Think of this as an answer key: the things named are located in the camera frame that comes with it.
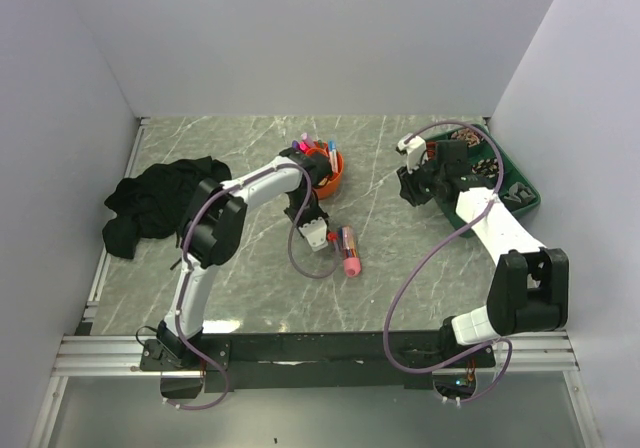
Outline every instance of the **black cloth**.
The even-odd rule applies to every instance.
[[[231,179],[229,167],[210,156],[157,163],[137,178],[125,178],[104,204],[118,215],[102,229],[107,252],[133,259],[140,238],[175,234],[193,193],[205,178]]]

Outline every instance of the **pink bottle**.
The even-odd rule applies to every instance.
[[[348,225],[340,228],[339,233],[342,238],[342,254],[344,256],[342,265],[344,266],[344,272],[350,278],[358,276],[362,271],[362,265],[356,249],[356,234],[353,228]]]

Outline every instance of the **gray wall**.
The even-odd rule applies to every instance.
[[[24,446],[134,118],[71,0],[0,0],[0,445]]]
[[[74,0],[138,115],[490,115],[552,0]]]
[[[555,0],[492,128],[571,260],[569,334],[607,447],[638,446],[640,0]]]

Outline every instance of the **marble table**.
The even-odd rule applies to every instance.
[[[255,170],[302,132],[333,138],[345,159],[338,192],[321,202],[333,227],[352,225],[363,272],[341,267],[311,280],[287,258],[290,222],[281,196],[247,217],[238,253],[225,264],[206,306],[208,331],[380,330],[389,303],[418,260],[452,228],[435,203],[413,208],[398,196],[394,146],[431,116],[277,116],[154,118],[144,129],[133,176],[153,163],[212,155],[234,176]],[[481,118],[463,118],[482,122]],[[294,254],[307,270],[331,265],[332,251],[312,253],[295,237]],[[177,285],[175,239],[143,240],[133,261],[111,258],[92,334],[132,334],[164,317]],[[422,270],[400,303],[394,329],[436,329],[450,315],[485,302],[493,274],[475,238],[458,239]]]

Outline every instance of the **green basket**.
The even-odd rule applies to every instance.
[[[482,125],[477,125],[477,124],[473,126],[487,133],[486,127]],[[436,135],[431,138],[426,138],[426,141],[448,140],[451,137],[451,135],[456,131],[457,130],[449,131],[441,135]],[[533,210],[536,206],[540,204],[540,193],[538,193],[538,190],[536,190],[535,187],[531,184],[531,182],[520,172],[520,170],[518,170],[518,167],[513,163],[513,161],[511,161],[511,158],[507,156],[507,154],[500,147],[500,145],[498,145],[498,143],[496,143],[496,146],[498,146],[498,149],[500,150],[500,155],[502,155],[502,161],[504,162],[504,180],[502,182],[502,187],[500,188],[500,192],[499,192],[500,198],[502,199],[503,196],[507,195],[509,193],[509,188],[517,182],[520,182],[523,185],[528,186],[531,189],[531,192],[533,193],[533,195],[535,196],[533,201],[531,201],[529,204],[521,208],[510,209],[507,206],[507,204],[505,204],[505,206],[507,206],[507,209],[509,209],[509,211],[515,218],[521,218],[522,216],[529,213],[531,210]],[[493,154],[493,150],[491,149],[491,147],[486,141],[483,141],[479,145],[472,146],[471,148],[469,148],[469,162],[472,165],[482,159],[487,159],[487,158],[494,158],[494,154]],[[466,225],[466,222],[463,221],[458,215],[456,215],[455,210],[451,209],[449,206],[446,206],[438,202],[437,200],[436,202],[438,203],[438,206],[440,207],[444,215],[447,217],[447,220],[449,220],[449,223],[451,223],[451,226],[453,226],[456,230]],[[468,230],[465,233],[463,233],[461,236],[464,238],[470,238],[472,236],[475,236],[475,233],[473,232],[473,230]]]

